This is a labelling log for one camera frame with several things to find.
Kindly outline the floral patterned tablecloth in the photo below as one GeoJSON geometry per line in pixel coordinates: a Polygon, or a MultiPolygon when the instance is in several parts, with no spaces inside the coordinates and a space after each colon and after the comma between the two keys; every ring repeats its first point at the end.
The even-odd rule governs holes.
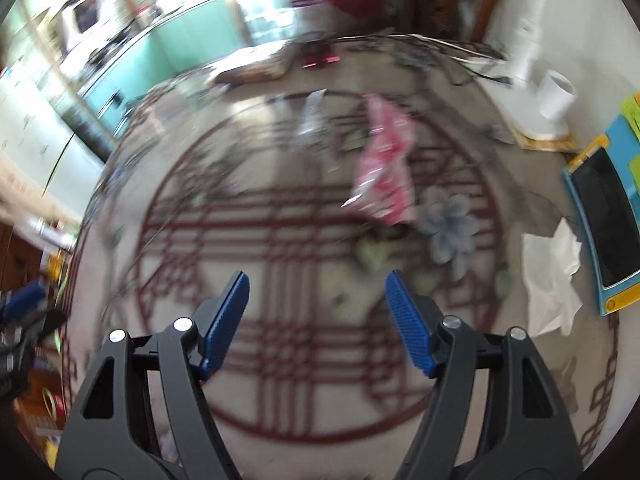
{"type": "MultiPolygon", "coordinates": [[[[344,38],[341,61],[215,91],[198,70],[139,104],[85,212],[64,307],[67,416],[112,330],[148,336],[217,298],[236,272],[250,296],[222,367],[202,389],[237,479],[399,479],[434,380],[413,366],[385,297],[412,292],[473,330],[527,331],[523,235],[565,218],[586,234],[569,161],[492,140],[484,88],[413,39],[344,38]],[[296,140],[306,97],[326,89],[326,133],[296,140]],[[416,222],[342,207],[370,132],[364,97],[412,119],[416,222]]],[[[617,332],[597,312],[593,266],[572,278],[572,331],[529,338],[565,403],[584,471],[610,404],[617,332]]],[[[480,440],[488,371],[475,374],[456,462],[480,440]]]]}

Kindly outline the clear plastic wrapper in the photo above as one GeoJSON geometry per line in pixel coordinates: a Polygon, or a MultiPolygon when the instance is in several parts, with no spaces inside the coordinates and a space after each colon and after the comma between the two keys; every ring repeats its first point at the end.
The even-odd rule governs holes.
{"type": "Polygon", "coordinates": [[[296,134],[296,140],[301,146],[320,143],[326,133],[325,97],[326,89],[314,90],[306,97],[296,134]]]}

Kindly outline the black range hood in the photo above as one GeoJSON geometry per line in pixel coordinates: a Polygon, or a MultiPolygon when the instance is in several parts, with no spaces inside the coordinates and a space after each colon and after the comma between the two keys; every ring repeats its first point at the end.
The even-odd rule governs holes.
{"type": "Polygon", "coordinates": [[[72,50],[82,35],[99,23],[103,0],[70,0],[61,10],[66,50],[72,50]]]}

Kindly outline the white crumpled tissue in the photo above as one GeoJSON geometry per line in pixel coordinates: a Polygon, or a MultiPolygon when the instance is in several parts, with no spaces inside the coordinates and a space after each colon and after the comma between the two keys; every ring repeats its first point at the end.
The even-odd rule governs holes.
{"type": "Polygon", "coordinates": [[[563,218],[552,237],[523,235],[522,270],[528,295],[527,331],[532,338],[572,331],[582,307],[572,278],[580,268],[582,243],[563,218]]]}

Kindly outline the dark packaged snack bag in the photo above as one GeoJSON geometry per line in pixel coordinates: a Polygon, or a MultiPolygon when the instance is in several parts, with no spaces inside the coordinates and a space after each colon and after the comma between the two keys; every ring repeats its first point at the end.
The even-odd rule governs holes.
{"type": "Polygon", "coordinates": [[[291,69],[295,52],[280,50],[268,56],[257,56],[240,52],[220,61],[206,79],[211,87],[215,84],[254,84],[280,79],[291,69]]]}

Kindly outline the white two-door refrigerator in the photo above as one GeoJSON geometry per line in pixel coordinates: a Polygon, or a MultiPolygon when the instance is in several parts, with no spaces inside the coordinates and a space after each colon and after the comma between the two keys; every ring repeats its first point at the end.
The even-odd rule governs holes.
{"type": "Polygon", "coordinates": [[[79,222],[102,169],[21,70],[2,73],[2,200],[38,217],[79,222]]]}

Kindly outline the purple-label drink bottle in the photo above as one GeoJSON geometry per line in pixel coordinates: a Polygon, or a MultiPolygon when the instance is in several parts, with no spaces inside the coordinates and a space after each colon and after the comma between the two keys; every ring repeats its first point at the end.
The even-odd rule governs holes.
{"type": "Polygon", "coordinates": [[[341,61],[335,52],[335,30],[329,0],[285,0],[294,12],[294,42],[303,68],[321,68],[341,61]]]}

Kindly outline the white desk lamp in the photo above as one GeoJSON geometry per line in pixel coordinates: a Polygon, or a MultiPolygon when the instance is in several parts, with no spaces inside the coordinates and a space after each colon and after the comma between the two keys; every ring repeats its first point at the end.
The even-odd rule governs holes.
{"type": "Polygon", "coordinates": [[[509,75],[513,88],[506,100],[511,126],[527,139],[554,142],[567,136],[562,120],[548,118],[542,112],[538,94],[544,76],[538,74],[544,47],[542,14],[548,0],[525,0],[524,11],[513,31],[509,52],[509,75]]]}

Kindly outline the pink plastic wrapper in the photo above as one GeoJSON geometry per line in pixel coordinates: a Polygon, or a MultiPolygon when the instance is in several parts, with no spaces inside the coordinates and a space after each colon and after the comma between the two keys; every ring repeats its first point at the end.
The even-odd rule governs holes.
{"type": "Polygon", "coordinates": [[[416,222],[416,191],[408,157],[416,147],[411,117],[379,94],[364,97],[370,132],[342,207],[386,226],[416,222]]]}

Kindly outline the white cup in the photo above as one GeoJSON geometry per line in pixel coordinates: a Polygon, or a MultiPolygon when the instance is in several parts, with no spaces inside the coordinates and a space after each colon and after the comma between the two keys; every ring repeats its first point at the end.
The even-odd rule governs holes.
{"type": "Polygon", "coordinates": [[[540,114],[559,122],[577,99],[576,89],[566,77],[556,70],[547,70],[536,92],[540,114]]]}

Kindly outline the blue yellow kids tablet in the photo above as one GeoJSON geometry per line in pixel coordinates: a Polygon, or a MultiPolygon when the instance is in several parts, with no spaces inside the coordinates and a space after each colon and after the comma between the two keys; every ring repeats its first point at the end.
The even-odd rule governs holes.
{"type": "Polygon", "coordinates": [[[639,300],[639,96],[624,99],[605,133],[575,156],[563,180],[578,210],[596,276],[599,314],[639,300]]]}

